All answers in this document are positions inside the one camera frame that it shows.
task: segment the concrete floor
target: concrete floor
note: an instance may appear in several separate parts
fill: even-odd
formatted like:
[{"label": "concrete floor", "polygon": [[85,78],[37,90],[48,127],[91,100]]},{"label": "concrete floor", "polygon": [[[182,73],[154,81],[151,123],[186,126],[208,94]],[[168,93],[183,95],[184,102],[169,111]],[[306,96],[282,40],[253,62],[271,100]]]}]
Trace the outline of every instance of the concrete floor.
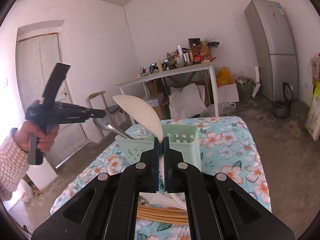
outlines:
[{"label": "concrete floor", "polygon": [[[296,101],[291,117],[275,118],[271,103],[263,96],[237,104],[234,115],[248,125],[261,156],[270,190],[272,212],[287,224],[298,238],[320,209],[320,142],[313,142],[303,129],[308,107]],[[58,170],[60,177],[43,195],[29,203],[18,203],[10,211],[33,231],[49,216],[54,200],[111,142],[88,144]]]}]

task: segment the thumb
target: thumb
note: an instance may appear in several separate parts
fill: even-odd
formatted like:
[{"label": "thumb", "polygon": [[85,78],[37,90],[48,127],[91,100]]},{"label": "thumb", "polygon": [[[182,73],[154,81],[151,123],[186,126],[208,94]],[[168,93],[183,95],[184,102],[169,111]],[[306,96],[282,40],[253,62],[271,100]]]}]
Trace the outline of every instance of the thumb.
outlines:
[{"label": "thumb", "polygon": [[21,127],[27,133],[34,134],[40,139],[45,138],[45,133],[40,129],[40,127],[32,121],[25,121]]}]

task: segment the white table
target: white table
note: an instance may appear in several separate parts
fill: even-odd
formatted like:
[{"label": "white table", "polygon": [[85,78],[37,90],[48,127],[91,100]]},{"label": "white table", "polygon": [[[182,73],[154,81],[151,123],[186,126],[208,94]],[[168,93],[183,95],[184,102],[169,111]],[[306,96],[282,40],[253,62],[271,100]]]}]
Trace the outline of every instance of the white table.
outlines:
[{"label": "white table", "polygon": [[[213,100],[214,100],[214,110],[215,110],[216,117],[218,117],[219,116],[219,113],[218,113],[219,100],[218,100],[218,89],[217,89],[216,76],[215,76],[214,68],[213,68],[213,62],[200,63],[200,64],[195,64],[195,65],[191,65],[191,66],[187,66],[187,67],[157,72],[154,74],[149,74],[147,76],[137,77],[135,79],[116,84],[115,86],[119,86],[121,94],[124,95],[123,87],[131,86],[131,85],[134,85],[137,83],[142,83],[143,89],[144,89],[146,95],[148,96],[148,90],[145,85],[145,82],[147,82],[147,81],[154,80],[157,78],[164,78],[164,77],[168,77],[168,76],[183,74],[183,73],[189,73],[189,72],[193,72],[193,71],[206,70],[206,69],[209,70],[211,85],[212,85]],[[135,124],[132,116],[130,116],[130,118],[131,118],[132,124]]]}]

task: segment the silver screw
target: silver screw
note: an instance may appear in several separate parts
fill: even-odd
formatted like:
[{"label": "silver screw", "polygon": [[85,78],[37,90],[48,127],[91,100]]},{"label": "silver screw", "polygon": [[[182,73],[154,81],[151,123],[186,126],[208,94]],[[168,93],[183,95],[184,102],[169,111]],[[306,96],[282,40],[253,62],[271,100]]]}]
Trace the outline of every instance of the silver screw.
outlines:
[{"label": "silver screw", "polygon": [[221,181],[224,181],[224,180],[227,179],[227,176],[226,176],[226,174],[224,174],[224,173],[218,173],[218,174],[217,174],[217,179],[218,179],[218,180],[221,180]]},{"label": "silver screw", "polygon": [[137,163],[136,164],[136,168],[137,169],[144,169],[146,167],[146,164],[145,163]]},{"label": "silver screw", "polygon": [[179,163],[178,164],[178,168],[180,168],[180,169],[186,169],[188,167],[188,164],[186,164],[186,163]]},{"label": "silver screw", "polygon": [[106,181],[108,177],[108,174],[103,172],[98,175],[98,180]]}]

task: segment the chair seat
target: chair seat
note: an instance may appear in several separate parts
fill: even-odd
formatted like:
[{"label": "chair seat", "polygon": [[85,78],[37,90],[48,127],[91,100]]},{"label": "chair seat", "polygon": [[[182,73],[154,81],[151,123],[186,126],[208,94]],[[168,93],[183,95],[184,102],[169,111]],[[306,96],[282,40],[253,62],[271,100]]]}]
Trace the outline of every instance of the chair seat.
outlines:
[{"label": "chair seat", "polygon": [[106,108],[106,111],[109,113],[109,114],[113,114],[115,112],[117,112],[118,110],[120,109],[120,106],[119,105],[114,105],[114,106],[109,106]]}]

